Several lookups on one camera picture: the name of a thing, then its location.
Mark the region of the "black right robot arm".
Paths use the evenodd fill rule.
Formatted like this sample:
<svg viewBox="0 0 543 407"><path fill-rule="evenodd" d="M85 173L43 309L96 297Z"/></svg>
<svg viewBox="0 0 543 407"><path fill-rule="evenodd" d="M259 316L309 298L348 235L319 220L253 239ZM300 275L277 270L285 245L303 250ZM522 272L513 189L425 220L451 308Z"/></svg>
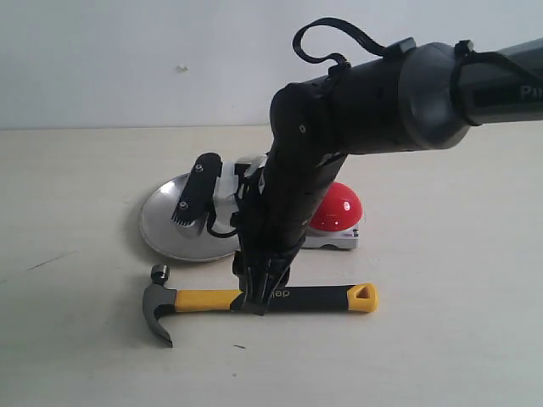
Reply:
<svg viewBox="0 0 543 407"><path fill-rule="evenodd" d="M541 91L541 40L481 53L469 41L411 46L286 85L271 101L271 149L235 218L242 309L267 311L348 156L449 149L475 126L540 120Z"/></svg>

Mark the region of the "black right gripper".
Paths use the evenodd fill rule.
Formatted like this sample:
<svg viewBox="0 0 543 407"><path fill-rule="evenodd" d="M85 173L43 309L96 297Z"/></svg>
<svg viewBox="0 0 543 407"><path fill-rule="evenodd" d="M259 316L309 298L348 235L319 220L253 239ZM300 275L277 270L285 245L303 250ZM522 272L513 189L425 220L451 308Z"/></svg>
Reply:
<svg viewBox="0 0 543 407"><path fill-rule="evenodd" d="M264 315L272 294L288 282L310 220L343 163L341 153L307 152L269 152L235 161L241 176L235 221L240 249L232 273L242 292L242 311ZM261 300L254 271L266 272Z"/></svg>

